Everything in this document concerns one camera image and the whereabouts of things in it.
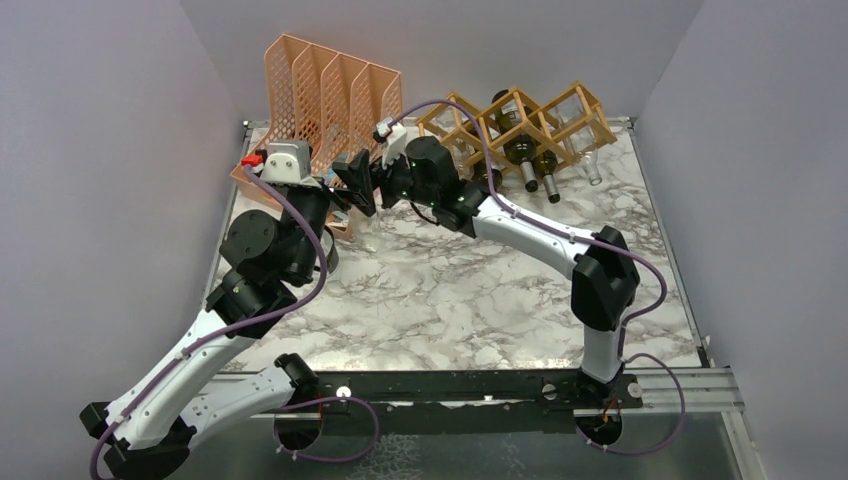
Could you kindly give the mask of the wooden wine rack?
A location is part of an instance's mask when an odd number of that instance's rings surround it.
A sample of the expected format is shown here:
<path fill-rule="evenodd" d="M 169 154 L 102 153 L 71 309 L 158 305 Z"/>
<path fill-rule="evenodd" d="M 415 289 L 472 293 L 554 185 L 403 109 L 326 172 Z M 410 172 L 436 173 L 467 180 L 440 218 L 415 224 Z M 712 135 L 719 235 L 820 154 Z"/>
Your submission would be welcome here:
<path fill-rule="evenodd" d="M 573 82 L 562 93 L 547 102 L 538 102 L 524 90 L 514 86 L 507 89 L 503 96 L 493 100 L 487 107 L 477 107 L 459 93 L 451 91 L 447 94 L 444 103 L 429 107 L 426 113 L 415 119 L 415 124 L 421 135 L 431 134 L 443 146 L 447 147 L 446 142 L 439 139 L 438 130 L 433 124 L 433 120 L 448 106 L 455 108 L 466 117 L 464 121 L 465 130 L 461 131 L 461 134 L 467 136 L 467 140 L 476 151 L 464 162 L 464 165 L 468 168 L 468 173 L 463 175 L 465 177 L 471 175 L 474 164 L 484 160 L 485 152 L 490 153 L 494 167 L 505 174 L 516 173 L 518 167 L 507 160 L 503 145 L 521 133 L 533 137 L 538 153 L 547 150 L 555 153 L 558 161 L 556 172 L 558 172 L 567 166 L 580 163 L 579 157 L 564 142 L 577 129 L 577 126 L 563 128 L 556 111 L 560 103 L 574 94 L 579 96 L 586 111 L 581 123 L 590 126 L 594 131 L 597 150 L 615 143 L 616 135 L 611 130 L 602 103 L 580 81 Z M 522 123 L 513 127 L 507 133 L 500 134 L 497 130 L 495 112 L 510 100 L 514 100 L 518 105 Z"/>

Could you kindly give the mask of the green wine bottle silver foil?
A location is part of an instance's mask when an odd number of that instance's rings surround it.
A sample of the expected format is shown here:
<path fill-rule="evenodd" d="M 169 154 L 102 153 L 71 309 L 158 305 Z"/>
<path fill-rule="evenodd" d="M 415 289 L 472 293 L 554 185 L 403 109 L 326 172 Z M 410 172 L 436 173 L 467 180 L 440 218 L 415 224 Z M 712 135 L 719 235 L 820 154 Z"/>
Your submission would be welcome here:
<path fill-rule="evenodd" d="M 500 134 L 505 134 L 522 123 L 518 105 L 514 100 L 510 100 L 495 112 L 495 121 Z M 507 160 L 519 168 L 525 189 L 528 192 L 536 192 L 538 181 L 533 160 L 536 157 L 537 148 L 533 137 L 525 133 L 518 134 L 503 145 L 503 150 Z"/>

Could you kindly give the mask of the clear square glass bottle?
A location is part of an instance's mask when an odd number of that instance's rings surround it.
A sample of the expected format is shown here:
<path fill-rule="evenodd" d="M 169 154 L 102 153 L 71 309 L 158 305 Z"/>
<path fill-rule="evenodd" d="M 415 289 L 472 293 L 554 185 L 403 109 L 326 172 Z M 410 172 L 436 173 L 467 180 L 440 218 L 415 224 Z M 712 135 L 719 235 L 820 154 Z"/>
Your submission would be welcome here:
<path fill-rule="evenodd" d="M 564 142 L 579 157 L 580 165 L 586 173 L 589 185 L 600 185 L 603 182 L 603 177 L 598 168 L 596 137 L 590 126 L 581 123 L 586 111 L 579 96 L 576 94 L 569 96 L 557 106 L 556 111 L 563 128 L 577 126 L 577 129 Z"/>

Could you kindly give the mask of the clear glass bottle front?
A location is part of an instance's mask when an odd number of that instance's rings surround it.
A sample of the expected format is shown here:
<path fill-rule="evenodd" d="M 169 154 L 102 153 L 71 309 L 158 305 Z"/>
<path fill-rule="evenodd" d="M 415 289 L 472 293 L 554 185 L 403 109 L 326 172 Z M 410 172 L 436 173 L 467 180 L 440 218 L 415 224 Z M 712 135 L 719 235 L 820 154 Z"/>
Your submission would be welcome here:
<path fill-rule="evenodd" d="M 433 120 L 433 124 L 438 130 L 439 139 L 446 142 L 461 175 L 468 173 L 468 168 L 464 165 L 464 162 L 476 151 L 467 140 L 467 136 L 461 134 L 461 131 L 465 130 L 465 120 L 466 117 L 461 112 L 450 106 L 446 107 Z"/>

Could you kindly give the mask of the green wine bottle dark neck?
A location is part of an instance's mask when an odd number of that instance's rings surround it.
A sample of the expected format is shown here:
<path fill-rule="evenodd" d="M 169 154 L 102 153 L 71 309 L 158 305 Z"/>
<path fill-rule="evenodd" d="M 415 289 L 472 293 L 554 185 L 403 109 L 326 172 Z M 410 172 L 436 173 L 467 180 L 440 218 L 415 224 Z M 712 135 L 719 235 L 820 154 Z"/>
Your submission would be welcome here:
<path fill-rule="evenodd" d="M 498 191 L 503 183 L 502 171 L 492 167 L 488 169 L 484 161 L 480 161 L 473 165 L 471 180 L 475 183 L 488 187 L 492 183 L 495 191 Z"/>

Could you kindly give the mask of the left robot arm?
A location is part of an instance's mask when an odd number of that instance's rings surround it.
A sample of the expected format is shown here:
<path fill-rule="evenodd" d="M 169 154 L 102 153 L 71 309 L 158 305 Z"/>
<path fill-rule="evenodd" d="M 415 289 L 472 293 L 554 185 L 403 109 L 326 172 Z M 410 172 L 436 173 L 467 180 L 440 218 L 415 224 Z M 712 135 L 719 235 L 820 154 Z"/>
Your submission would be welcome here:
<path fill-rule="evenodd" d="M 208 438 L 254 414 L 314 408 L 318 377 L 297 354 L 217 392 L 203 389 L 219 370 L 261 339 L 301 301 L 290 291 L 326 268 L 318 263 L 330 188 L 276 192 L 294 207 L 279 217 L 250 210 L 231 224 L 219 251 L 230 264 L 206 307 L 165 358 L 118 399 L 93 402 L 80 420 L 98 441 L 91 473 L 105 464 L 115 479 L 164 479 Z"/>

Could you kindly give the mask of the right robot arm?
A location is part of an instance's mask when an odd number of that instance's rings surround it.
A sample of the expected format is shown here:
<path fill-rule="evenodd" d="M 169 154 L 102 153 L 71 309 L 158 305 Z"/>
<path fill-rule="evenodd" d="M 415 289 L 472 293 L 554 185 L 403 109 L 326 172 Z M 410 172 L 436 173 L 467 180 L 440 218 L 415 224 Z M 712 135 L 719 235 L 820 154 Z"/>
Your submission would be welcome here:
<path fill-rule="evenodd" d="M 363 149 L 335 160 L 339 194 L 363 214 L 400 201 L 428 207 L 436 223 L 470 238 L 511 247 L 562 274 L 571 283 L 570 309 L 584 326 L 577 393 L 600 407 L 617 392 L 623 372 L 623 314 L 640 276 L 620 231 L 576 229 L 522 210 L 479 183 L 460 178 L 448 148 L 435 137 L 413 139 L 395 160 L 370 158 Z"/>

